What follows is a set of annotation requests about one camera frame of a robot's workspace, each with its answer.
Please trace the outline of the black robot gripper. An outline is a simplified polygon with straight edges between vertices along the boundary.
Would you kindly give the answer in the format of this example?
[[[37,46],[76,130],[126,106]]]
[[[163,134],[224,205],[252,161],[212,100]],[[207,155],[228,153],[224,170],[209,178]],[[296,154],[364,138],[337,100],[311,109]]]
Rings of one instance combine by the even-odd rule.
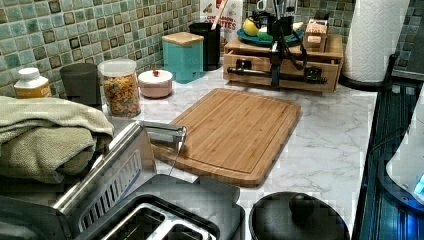
[[[270,58],[270,72],[271,72],[271,86],[279,87],[280,86],[280,73],[281,65],[283,62],[283,43],[280,40],[275,40],[272,43],[272,46],[269,50]]]

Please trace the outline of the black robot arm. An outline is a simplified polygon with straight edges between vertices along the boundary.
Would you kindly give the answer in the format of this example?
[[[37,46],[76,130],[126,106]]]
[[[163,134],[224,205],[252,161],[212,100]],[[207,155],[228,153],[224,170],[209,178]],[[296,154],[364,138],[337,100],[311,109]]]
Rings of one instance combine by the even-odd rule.
[[[297,0],[258,0],[256,9],[270,13],[267,20],[267,33],[272,36],[272,44],[269,49],[271,85],[278,87],[280,84],[281,66],[284,59],[288,59],[297,70],[303,70],[307,64],[307,51],[300,37],[293,29],[293,14],[297,10]],[[285,36],[291,34],[300,43],[300,50],[303,56],[302,65],[296,62],[285,40]]]

